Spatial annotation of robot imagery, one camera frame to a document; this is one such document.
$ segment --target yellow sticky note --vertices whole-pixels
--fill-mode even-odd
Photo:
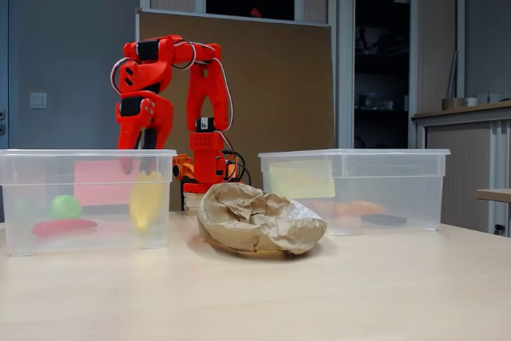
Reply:
[[[335,197],[331,160],[270,163],[271,191],[289,199]]]

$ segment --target cable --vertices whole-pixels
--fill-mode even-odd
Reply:
[[[229,141],[229,139],[226,138],[226,136],[224,135],[224,133],[222,133],[222,131],[215,131],[215,132],[218,132],[222,138],[224,139],[225,143],[228,145],[229,149],[231,150],[232,153],[234,153],[234,149],[232,148],[232,145],[231,145],[231,142]],[[229,175],[227,181],[230,181],[232,179],[232,177],[234,175],[236,175],[236,171],[238,169],[238,160],[236,159],[236,156],[234,156],[234,170],[232,171],[232,173]]]
[[[174,67],[175,69],[178,69],[179,71],[185,71],[186,69],[190,69],[196,63],[195,59],[197,59],[197,51],[196,51],[195,47],[193,46],[195,43],[192,43],[192,42],[189,42],[188,40],[183,39],[183,40],[179,40],[178,42],[175,42],[174,46],[175,47],[182,46],[183,44],[187,44],[187,43],[190,45],[190,47],[192,47],[192,52],[193,52],[192,60],[190,60],[190,62],[187,65],[185,65],[184,67],[178,67],[177,65],[171,64],[172,67]]]
[[[241,161],[243,162],[243,165],[246,165],[246,163],[245,163],[245,159],[243,158],[243,156],[241,156],[241,155],[240,155],[240,153],[238,153],[238,152],[236,152],[236,151],[234,151],[234,153],[232,153],[231,151],[228,151],[227,149],[224,149],[224,150],[222,151],[222,153],[223,153],[224,155],[232,154],[233,156],[238,156],[238,157],[241,159]],[[244,169],[242,170],[242,172],[241,172],[241,174],[240,174],[240,176],[239,176],[239,178],[240,178],[240,179],[241,179],[241,178],[243,177],[243,175],[245,174],[245,169],[246,169],[246,168],[244,168]]]
[[[192,66],[194,64],[200,64],[200,65],[207,65],[207,64],[209,64],[206,61],[196,61],[197,51],[196,51],[194,45],[197,44],[198,46],[201,46],[201,47],[204,47],[204,48],[208,48],[209,50],[215,51],[215,49],[213,47],[208,46],[207,44],[199,43],[199,42],[189,42],[188,40],[185,40],[185,39],[179,40],[179,41],[175,42],[174,46],[177,47],[177,46],[181,46],[183,44],[189,44],[192,47],[192,50],[193,50],[192,60],[185,67],[181,68],[181,67],[178,67],[176,65],[172,65],[172,67],[174,67],[175,69],[184,71],[186,69],[192,68]],[[224,70],[224,66],[222,65],[222,62],[220,60],[218,60],[216,57],[214,57],[212,59],[212,61],[216,61],[218,64],[220,64],[220,69],[222,70],[222,75],[224,77],[225,90],[227,91],[227,95],[229,96],[229,105],[231,106],[231,118],[229,119],[229,126],[224,130],[224,132],[225,132],[225,131],[228,131],[231,128],[232,122],[234,121],[234,106],[232,104],[232,95],[231,95],[231,90],[229,89],[229,83],[227,81],[227,76],[225,75],[225,70]]]
[[[241,180],[241,177],[243,177],[243,175],[246,172],[247,173],[247,177],[248,177],[248,185],[252,186],[252,178],[250,176],[250,172],[248,171],[247,167],[245,167],[244,165],[242,165],[240,163],[238,163],[237,166],[243,168],[243,173],[240,175],[240,180]]]
[[[225,131],[228,131],[232,126],[232,121],[234,121],[234,108],[232,106],[231,90],[229,89],[229,83],[227,82],[227,76],[225,76],[224,66],[222,65],[222,62],[218,60],[216,57],[214,57],[213,60],[220,64],[220,69],[222,69],[222,74],[224,75],[225,90],[227,91],[227,95],[229,96],[229,104],[231,105],[231,120],[229,121],[229,126],[225,129]]]
[[[119,68],[125,61],[133,60],[136,63],[140,63],[138,60],[132,59],[130,57],[123,57],[121,60],[117,61],[112,67],[112,72],[110,72],[110,85],[118,94],[121,94],[121,91],[115,85],[115,73],[117,72],[117,68]]]

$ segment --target crumpled paper bag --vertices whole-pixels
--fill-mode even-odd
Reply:
[[[197,215],[201,235],[236,251],[300,255],[323,237],[327,223],[298,201],[245,184],[213,185]]]

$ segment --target red robot arm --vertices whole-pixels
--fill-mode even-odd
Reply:
[[[186,184],[185,192],[206,192],[212,184],[225,178],[224,131],[228,121],[228,91],[217,44],[188,42],[178,35],[169,35],[142,42],[133,42],[123,49],[116,87],[121,102],[116,117],[121,125],[119,149],[138,147],[141,130],[145,129],[144,149],[162,149],[172,130],[173,106],[160,96],[172,78],[172,66],[186,64],[191,68],[186,101],[187,127],[193,151],[193,169],[197,184]],[[201,117],[200,111],[209,97],[214,117]],[[123,163],[126,172],[129,161]]]

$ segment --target clear plastic container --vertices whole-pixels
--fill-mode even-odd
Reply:
[[[172,150],[0,151],[12,256],[167,242]]]
[[[444,149],[325,149],[261,153],[266,193],[297,200],[334,235],[440,224]]]

